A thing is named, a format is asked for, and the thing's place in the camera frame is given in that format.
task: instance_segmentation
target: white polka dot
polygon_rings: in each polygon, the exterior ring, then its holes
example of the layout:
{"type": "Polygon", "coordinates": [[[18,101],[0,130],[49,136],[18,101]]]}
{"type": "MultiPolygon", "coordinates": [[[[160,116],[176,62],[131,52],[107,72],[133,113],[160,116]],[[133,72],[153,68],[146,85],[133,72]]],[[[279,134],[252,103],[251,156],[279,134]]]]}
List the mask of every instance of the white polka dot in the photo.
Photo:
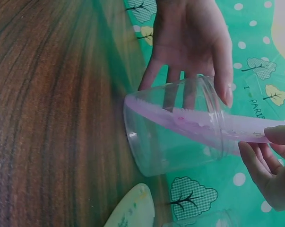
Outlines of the white polka dot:
{"type": "Polygon", "coordinates": [[[238,47],[239,47],[240,49],[245,49],[245,48],[246,48],[245,42],[240,41],[240,42],[238,43],[238,47]]]}
{"type": "Polygon", "coordinates": [[[264,3],[264,6],[265,6],[265,8],[270,8],[270,7],[272,6],[271,1],[266,1],[266,2],[264,3]]]}
{"type": "Polygon", "coordinates": [[[268,202],[264,201],[261,205],[261,211],[264,213],[268,213],[271,211],[271,206],[268,204],[268,202]]]}
{"type": "Polygon", "coordinates": [[[256,25],[257,25],[257,21],[256,21],[256,20],[252,20],[252,21],[250,22],[250,26],[254,27],[254,26],[256,26],[256,25]]]}
{"type": "Polygon", "coordinates": [[[211,156],[209,147],[205,147],[205,148],[203,149],[203,154],[205,154],[206,156],[211,156]]]}
{"type": "Polygon", "coordinates": [[[234,9],[235,9],[235,10],[241,10],[241,9],[243,9],[243,4],[241,4],[241,3],[235,4],[234,9]]]}
{"type": "Polygon", "coordinates": [[[270,38],[268,38],[267,36],[263,37],[263,42],[265,44],[270,44],[270,38]]]}
{"type": "Polygon", "coordinates": [[[237,173],[233,177],[233,184],[236,186],[242,186],[245,183],[246,176],[243,173],[237,173]]]}
{"type": "Polygon", "coordinates": [[[242,64],[241,64],[241,63],[235,63],[235,64],[233,65],[233,67],[234,67],[235,69],[241,69],[241,68],[242,68],[242,64]]]}
{"type": "Polygon", "coordinates": [[[278,161],[279,161],[279,163],[280,163],[281,165],[284,166],[284,161],[283,161],[283,159],[278,159],[278,161]]]}
{"type": "Polygon", "coordinates": [[[135,32],[140,32],[141,31],[141,27],[138,26],[138,25],[134,25],[133,29],[134,29],[135,32]]]}
{"type": "Polygon", "coordinates": [[[237,88],[235,84],[232,84],[232,91],[234,91],[237,88]]]}

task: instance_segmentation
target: second clear cup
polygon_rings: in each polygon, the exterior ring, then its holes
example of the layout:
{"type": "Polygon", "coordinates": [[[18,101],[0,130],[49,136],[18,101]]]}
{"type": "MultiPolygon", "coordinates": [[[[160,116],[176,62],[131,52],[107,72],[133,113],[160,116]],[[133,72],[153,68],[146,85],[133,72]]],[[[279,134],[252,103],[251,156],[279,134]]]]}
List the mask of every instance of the second clear cup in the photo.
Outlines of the second clear cup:
{"type": "Polygon", "coordinates": [[[140,171],[160,175],[228,155],[235,145],[221,132],[228,112],[206,76],[127,95],[125,126],[140,171]]]}

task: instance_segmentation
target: transparent plastic container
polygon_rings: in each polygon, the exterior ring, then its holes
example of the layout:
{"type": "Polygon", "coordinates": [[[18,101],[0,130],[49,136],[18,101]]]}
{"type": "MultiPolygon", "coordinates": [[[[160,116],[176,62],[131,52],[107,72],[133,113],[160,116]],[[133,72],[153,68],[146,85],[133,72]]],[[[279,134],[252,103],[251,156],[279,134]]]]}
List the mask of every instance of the transparent plastic container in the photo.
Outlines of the transparent plastic container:
{"type": "Polygon", "coordinates": [[[142,174],[165,174],[227,156],[235,145],[222,136],[228,112],[206,76],[127,95],[124,121],[142,174]],[[202,133],[202,122],[210,124],[210,134],[202,133]]]}
{"type": "Polygon", "coordinates": [[[240,227],[240,221],[235,211],[222,210],[164,224],[163,227],[240,227]]]}

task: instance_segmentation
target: wood grain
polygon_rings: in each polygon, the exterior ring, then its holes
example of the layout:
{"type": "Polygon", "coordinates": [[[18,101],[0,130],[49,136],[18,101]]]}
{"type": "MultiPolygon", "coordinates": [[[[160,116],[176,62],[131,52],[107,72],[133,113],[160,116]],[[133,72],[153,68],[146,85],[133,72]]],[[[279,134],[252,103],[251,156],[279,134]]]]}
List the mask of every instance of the wood grain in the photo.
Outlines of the wood grain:
{"type": "Polygon", "coordinates": [[[122,119],[145,63],[122,0],[0,0],[0,227],[103,226],[147,183],[122,119]]]}

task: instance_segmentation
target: green tablecloth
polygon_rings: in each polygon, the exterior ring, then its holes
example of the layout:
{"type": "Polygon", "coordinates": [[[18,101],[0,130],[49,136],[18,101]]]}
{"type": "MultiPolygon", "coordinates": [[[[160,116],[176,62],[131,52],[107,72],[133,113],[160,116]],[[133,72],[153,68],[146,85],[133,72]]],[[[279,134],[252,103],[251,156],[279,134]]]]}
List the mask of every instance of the green tablecloth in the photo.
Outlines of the green tablecloth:
{"type": "MultiPolygon", "coordinates": [[[[285,0],[217,3],[233,40],[232,112],[285,121],[285,0]]],[[[155,0],[125,0],[125,5],[148,62],[155,0]]],[[[153,86],[164,84],[166,74],[164,67],[153,86]]],[[[229,156],[206,166],[167,174],[167,180],[175,220],[235,209],[243,227],[285,227],[285,211],[275,212],[265,202],[239,157],[229,156]],[[193,199],[196,205],[185,201],[175,204],[180,197],[183,200],[190,195],[202,198],[193,199]]]]}

